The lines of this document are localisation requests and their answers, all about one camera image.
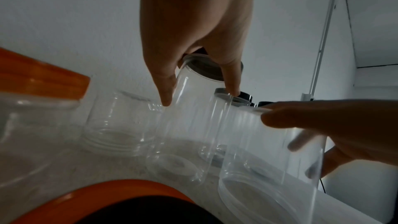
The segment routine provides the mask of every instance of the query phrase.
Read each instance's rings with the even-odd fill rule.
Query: countertop
[[[225,207],[218,195],[219,171],[220,168],[211,167],[204,184],[183,193],[223,223],[241,223]],[[102,156],[73,146],[65,150],[49,167],[9,187],[6,194],[3,192],[0,199],[0,224],[9,223],[18,216],[70,191],[120,179],[153,180],[145,168],[143,157]],[[313,223],[380,224],[321,192],[316,196]]]

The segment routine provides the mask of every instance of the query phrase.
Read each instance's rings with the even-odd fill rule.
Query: jar lid
[[[61,99],[83,98],[90,77],[0,47],[0,92]]]
[[[271,104],[271,103],[274,103],[274,102],[258,102],[258,107],[262,107],[262,106],[265,106],[265,105],[268,105],[268,104]]]
[[[184,57],[187,66],[203,77],[224,81],[220,66],[212,61],[206,54],[188,54]],[[240,62],[240,71],[243,71],[243,63]]]
[[[219,97],[221,99],[227,100],[230,97],[230,94],[225,88],[216,88],[214,91],[214,95],[216,97]],[[233,106],[250,106],[252,104],[253,96],[245,93],[245,92],[240,92],[240,95],[237,97],[232,98],[232,104]]]

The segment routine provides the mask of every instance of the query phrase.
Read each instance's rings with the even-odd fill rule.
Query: cable
[[[319,180],[320,180],[320,184],[322,185],[322,188],[323,188],[323,192],[324,192],[324,193],[326,193],[326,191],[325,191],[325,187],[323,186],[323,182],[322,182],[322,179],[320,178]]]

